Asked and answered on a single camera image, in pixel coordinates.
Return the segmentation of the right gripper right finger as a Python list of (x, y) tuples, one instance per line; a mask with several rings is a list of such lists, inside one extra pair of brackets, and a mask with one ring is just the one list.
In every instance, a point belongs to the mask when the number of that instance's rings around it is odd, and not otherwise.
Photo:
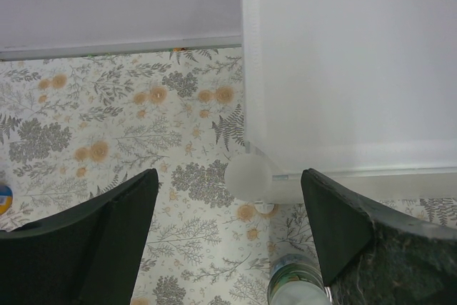
[(455, 304), (456, 230), (416, 219), (314, 169), (301, 176), (334, 304)]

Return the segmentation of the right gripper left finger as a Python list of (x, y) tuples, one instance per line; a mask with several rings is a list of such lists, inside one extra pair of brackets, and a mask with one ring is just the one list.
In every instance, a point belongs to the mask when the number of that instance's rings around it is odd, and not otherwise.
[(2, 304), (129, 304), (159, 193), (147, 169), (65, 211), (1, 232)]

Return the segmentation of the tall can with spoon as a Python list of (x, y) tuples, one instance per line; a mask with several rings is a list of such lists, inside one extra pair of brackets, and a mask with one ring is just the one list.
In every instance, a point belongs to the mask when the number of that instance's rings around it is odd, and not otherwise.
[(5, 214), (11, 207), (13, 202), (13, 192), (11, 188), (5, 184), (0, 185), (0, 215)]

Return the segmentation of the white plastic cube cabinet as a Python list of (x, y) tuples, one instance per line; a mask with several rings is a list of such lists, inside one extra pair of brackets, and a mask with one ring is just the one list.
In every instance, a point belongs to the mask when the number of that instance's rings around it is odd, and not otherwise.
[(315, 169), (381, 199), (456, 196), (456, 0), (241, 0), (237, 199), (302, 201)]

